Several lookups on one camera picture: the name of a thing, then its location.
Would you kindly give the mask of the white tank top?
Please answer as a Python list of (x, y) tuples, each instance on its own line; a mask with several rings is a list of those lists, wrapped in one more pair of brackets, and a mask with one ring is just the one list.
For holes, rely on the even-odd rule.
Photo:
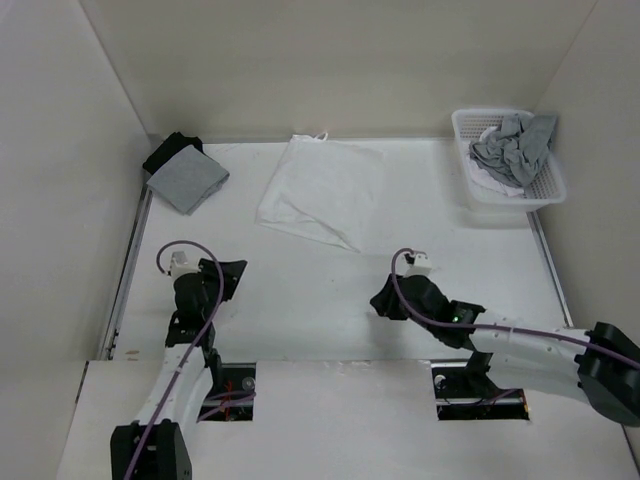
[(386, 154), (294, 135), (256, 211), (258, 225), (359, 252), (383, 191)]

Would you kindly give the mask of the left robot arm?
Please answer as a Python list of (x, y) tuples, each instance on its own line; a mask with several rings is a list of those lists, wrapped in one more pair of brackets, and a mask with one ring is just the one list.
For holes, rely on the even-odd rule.
[(187, 437), (206, 399), (224, 387), (220, 355), (214, 347), (213, 315), (232, 299), (247, 267), (172, 254), (175, 310), (168, 325), (160, 373), (134, 420), (116, 427), (110, 439), (113, 479), (190, 479)]

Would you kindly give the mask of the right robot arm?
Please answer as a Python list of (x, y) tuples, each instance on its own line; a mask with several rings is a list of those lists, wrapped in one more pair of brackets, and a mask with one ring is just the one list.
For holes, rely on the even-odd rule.
[(444, 345), (470, 351), (463, 380), (475, 395), (536, 390), (585, 403), (624, 426), (639, 424), (639, 347), (614, 325), (535, 330), (450, 300), (424, 275), (389, 275), (370, 304), (380, 317), (411, 320)]

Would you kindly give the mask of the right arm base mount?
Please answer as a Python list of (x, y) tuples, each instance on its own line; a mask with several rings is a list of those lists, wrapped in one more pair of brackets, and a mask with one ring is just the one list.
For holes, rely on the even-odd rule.
[(436, 413), (440, 421), (528, 421), (524, 392), (501, 389), (487, 376), (491, 354), (473, 353), (462, 360), (430, 364)]

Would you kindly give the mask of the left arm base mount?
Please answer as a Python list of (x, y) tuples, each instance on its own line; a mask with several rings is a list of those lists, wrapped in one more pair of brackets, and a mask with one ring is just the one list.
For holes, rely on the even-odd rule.
[(218, 379), (201, 406), (199, 421), (252, 421), (256, 373), (255, 363), (223, 363)]

